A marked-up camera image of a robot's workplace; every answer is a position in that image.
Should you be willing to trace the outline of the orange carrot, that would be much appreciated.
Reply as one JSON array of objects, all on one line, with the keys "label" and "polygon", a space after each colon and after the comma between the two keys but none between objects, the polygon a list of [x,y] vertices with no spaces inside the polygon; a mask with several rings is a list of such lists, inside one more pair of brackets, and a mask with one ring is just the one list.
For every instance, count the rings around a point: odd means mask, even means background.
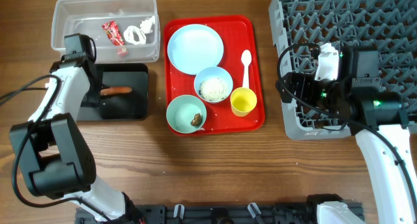
[{"label": "orange carrot", "polygon": [[100,91],[101,96],[113,96],[132,92],[130,87],[106,87]]}]

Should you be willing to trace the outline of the red snack wrapper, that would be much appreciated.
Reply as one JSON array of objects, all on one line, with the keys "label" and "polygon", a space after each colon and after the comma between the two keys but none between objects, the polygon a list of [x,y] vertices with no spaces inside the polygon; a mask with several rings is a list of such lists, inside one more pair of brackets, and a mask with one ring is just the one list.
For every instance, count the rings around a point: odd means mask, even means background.
[{"label": "red snack wrapper", "polygon": [[124,57],[128,51],[125,47],[124,38],[119,30],[119,26],[115,21],[109,21],[102,25],[102,30],[107,34],[108,39],[110,42],[117,46],[117,55],[120,57]]}]

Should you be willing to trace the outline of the white plastic ring wrapper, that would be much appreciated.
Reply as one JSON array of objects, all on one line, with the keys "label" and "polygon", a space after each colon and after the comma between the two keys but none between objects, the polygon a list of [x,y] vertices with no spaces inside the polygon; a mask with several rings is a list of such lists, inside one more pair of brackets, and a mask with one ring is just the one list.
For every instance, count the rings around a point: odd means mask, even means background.
[{"label": "white plastic ring wrapper", "polygon": [[123,36],[128,43],[133,45],[143,45],[147,41],[145,33],[134,25],[128,26]]}]

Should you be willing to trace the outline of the yellow plastic cup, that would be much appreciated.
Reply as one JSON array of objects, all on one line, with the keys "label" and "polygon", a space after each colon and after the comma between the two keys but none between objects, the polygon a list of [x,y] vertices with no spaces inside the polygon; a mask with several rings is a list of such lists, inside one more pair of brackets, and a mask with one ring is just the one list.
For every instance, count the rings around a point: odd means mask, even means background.
[{"label": "yellow plastic cup", "polygon": [[238,117],[245,117],[257,105],[257,96],[249,88],[239,87],[231,93],[232,112]]}]

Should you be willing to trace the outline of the white tissue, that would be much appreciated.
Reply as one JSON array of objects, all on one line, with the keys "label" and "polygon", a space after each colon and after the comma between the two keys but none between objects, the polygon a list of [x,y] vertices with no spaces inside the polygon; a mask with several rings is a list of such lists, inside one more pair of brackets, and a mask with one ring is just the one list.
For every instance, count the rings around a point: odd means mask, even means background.
[{"label": "white tissue", "polygon": [[141,31],[147,35],[153,32],[152,27],[156,23],[156,17],[151,16],[150,18],[147,18],[146,20],[142,21],[140,24]]}]

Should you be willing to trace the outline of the white rice pile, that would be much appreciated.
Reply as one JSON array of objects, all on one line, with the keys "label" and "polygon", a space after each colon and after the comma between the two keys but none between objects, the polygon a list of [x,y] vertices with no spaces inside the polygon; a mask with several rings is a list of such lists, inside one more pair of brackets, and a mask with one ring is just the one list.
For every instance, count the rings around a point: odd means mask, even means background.
[{"label": "white rice pile", "polygon": [[227,83],[219,77],[212,77],[200,84],[200,96],[208,102],[219,102],[228,95]]}]

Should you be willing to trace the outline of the light blue rice bowl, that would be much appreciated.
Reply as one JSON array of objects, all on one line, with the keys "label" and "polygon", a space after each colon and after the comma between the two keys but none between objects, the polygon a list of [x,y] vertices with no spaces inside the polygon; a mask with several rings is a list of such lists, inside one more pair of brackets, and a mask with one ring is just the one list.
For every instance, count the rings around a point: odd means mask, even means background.
[{"label": "light blue rice bowl", "polygon": [[[227,83],[227,87],[228,87],[228,95],[227,95],[227,97],[228,97],[233,90],[233,79],[232,79],[232,77],[231,77],[231,75],[229,74],[228,71],[226,71],[223,68],[217,67],[217,66],[205,68],[202,71],[200,71],[200,73],[198,73],[196,75],[196,77],[194,79],[194,89],[195,89],[195,92],[198,95],[198,97],[200,97],[202,100],[204,100],[199,94],[200,84],[204,80],[212,78],[212,77],[219,77],[219,78],[222,78],[222,79],[225,80],[225,82]],[[206,102],[211,103],[211,104],[217,104],[217,103],[220,103],[222,101],[219,101],[219,102],[208,102],[208,101],[206,101]]]}]

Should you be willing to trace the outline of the brown food scrap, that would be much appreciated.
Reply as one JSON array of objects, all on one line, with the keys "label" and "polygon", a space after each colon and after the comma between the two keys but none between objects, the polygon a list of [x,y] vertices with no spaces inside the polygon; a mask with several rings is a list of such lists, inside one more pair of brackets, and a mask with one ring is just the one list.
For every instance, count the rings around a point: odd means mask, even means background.
[{"label": "brown food scrap", "polygon": [[197,127],[197,126],[200,126],[202,124],[202,122],[203,122],[203,116],[200,113],[198,113],[198,114],[194,115],[194,118],[193,118],[193,120],[191,121],[190,124],[192,126]]}]

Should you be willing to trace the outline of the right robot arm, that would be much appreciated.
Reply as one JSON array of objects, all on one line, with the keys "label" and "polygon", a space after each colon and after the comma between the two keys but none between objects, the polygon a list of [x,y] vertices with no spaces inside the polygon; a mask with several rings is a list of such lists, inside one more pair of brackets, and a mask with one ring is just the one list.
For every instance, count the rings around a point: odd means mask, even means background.
[{"label": "right robot arm", "polygon": [[[287,53],[305,47],[317,63],[316,72],[282,74]],[[349,127],[366,161],[381,223],[415,223],[409,117],[398,93],[379,90],[378,56],[369,46],[293,44],[278,58],[276,88],[283,103],[296,101]]]}]

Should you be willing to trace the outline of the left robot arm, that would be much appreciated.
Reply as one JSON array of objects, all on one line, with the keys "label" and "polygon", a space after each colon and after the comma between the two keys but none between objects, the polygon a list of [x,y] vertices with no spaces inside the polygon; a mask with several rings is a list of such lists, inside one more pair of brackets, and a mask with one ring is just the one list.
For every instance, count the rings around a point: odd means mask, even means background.
[{"label": "left robot arm", "polygon": [[98,223],[145,223],[125,193],[97,176],[93,154],[76,124],[81,106],[99,103],[102,71],[95,65],[95,43],[79,33],[64,42],[66,53],[46,75],[49,83],[39,108],[10,130],[15,196],[33,208],[71,202]]}]

